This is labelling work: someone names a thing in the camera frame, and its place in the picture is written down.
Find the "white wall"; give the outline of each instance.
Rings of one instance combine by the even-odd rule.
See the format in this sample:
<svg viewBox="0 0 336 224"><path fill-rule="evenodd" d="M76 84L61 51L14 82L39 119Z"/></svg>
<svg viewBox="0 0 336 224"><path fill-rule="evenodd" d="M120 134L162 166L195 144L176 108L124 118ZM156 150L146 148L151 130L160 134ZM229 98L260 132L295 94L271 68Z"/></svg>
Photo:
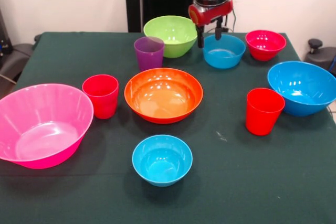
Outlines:
<svg viewBox="0 0 336 224"><path fill-rule="evenodd" d="M336 46L336 0L234 0L234 6L236 31L286 32L300 56L312 37ZM127 31L125 0L0 0L0 7L14 43L47 30Z"/></svg>
<svg viewBox="0 0 336 224"><path fill-rule="evenodd" d="M127 31L125 0L0 0L12 43L44 31Z"/></svg>

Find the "plastic bowl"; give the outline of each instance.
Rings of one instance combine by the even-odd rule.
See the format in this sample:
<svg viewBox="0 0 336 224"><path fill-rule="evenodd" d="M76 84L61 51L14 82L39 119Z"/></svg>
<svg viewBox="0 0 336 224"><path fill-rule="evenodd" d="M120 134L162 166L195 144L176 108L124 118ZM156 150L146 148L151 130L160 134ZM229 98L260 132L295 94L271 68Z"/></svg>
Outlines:
<svg viewBox="0 0 336 224"><path fill-rule="evenodd" d="M266 30L251 31L245 39L252 57L260 61L274 58L287 44L281 34Z"/></svg>
<svg viewBox="0 0 336 224"><path fill-rule="evenodd" d="M0 158L33 169L56 166L79 146L93 105L79 89L40 84L0 100Z"/></svg>
<svg viewBox="0 0 336 224"><path fill-rule="evenodd" d="M201 103L201 84L187 72L153 68L138 73L126 84L124 96L131 109L157 124L178 122Z"/></svg>
<svg viewBox="0 0 336 224"><path fill-rule="evenodd" d="M270 87L285 99L284 112L291 115L314 114L336 99L336 78L310 63L276 64L268 71L267 79Z"/></svg>
<svg viewBox="0 0 336 224"><path fill-rule="evenodd" d="M222 35L220 40L216 40L215 35L204 39L204 59L214 68L226 69L236 66L245 50L245 43L231 35Z"/></svg>
<svg viewBox="0 0 336 224"><path fill-rule="evenodd" d="M171 186L183 178L193 163L186 143L175 136L155 135L140 142L133 151L135 171L153 186Z"/></svg>
<svg viewBox="0 0 336 224"><path fill-rule="evenodd" d="M191 19L180 16L161 16L148 21L143 27L148 37L164 41L166 58L183 56L195 44L197 31Z"/></svg>

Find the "green bowl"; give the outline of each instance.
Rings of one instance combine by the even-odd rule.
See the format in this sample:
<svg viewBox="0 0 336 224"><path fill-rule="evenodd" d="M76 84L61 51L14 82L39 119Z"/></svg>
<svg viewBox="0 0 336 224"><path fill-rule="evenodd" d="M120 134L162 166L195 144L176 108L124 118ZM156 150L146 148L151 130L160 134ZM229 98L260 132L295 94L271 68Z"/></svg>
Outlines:
<svg viewBox="0 0 336 224"><path fill-rule="evenodd" d="M156 37L164 41L166 58L183 56L197 39L195 24L189 18L180 16L161 16L148 21L143 32L147 37Z"/></svg>

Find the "red robot part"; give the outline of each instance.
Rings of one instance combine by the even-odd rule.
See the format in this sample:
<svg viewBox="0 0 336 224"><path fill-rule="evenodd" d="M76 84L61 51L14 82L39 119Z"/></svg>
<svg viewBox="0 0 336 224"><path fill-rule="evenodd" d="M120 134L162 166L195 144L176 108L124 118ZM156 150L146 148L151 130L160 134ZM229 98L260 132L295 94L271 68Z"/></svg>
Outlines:
<svg viewBox="0 0 336 224"><path fill-rule="evenodd" d="M212 8L202 8L195 5L190 5L188 13L191 20L198 26L210 24L214 19L226 16L233 10L232 0L228 0L222 5Z"/></svg>

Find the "light blue bowl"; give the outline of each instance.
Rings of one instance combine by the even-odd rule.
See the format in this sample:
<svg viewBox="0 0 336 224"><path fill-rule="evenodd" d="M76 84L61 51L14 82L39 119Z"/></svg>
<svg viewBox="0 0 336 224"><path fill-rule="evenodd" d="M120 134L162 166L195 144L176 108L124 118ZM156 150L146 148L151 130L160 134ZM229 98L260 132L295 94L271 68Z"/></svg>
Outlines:
<svg viewBox="0 0 336 224"><path fill-rule="evenodd" d="M236 66L245 50L245 43L231 35L222 34L220 40L216 40L215 35L204 39L204 59L214 68L227 69Z"/></svg>
<svg viewBox="0 0 336 224"><path fill-rule="evenodd" d="M144 180L153 186L165 187L173 185L189 172L193 154L181 139L155 135L136 146L132 163Z"/></svg>
<svg viewBox="0 0 336 224"><path fill-rule="evenodd" d="M285 99L284 111L306 116L323 110L336 99L336 78L316 65L286 61L267 74L270 87Z"/></svg>

